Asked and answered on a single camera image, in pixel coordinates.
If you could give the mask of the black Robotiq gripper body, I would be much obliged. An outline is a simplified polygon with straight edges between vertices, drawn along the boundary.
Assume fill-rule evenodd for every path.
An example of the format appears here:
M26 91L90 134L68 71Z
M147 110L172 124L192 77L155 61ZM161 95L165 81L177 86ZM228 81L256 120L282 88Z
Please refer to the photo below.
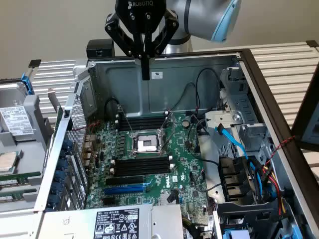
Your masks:
M117 0L115 11L131 34L154 33L166 11L166 1Z

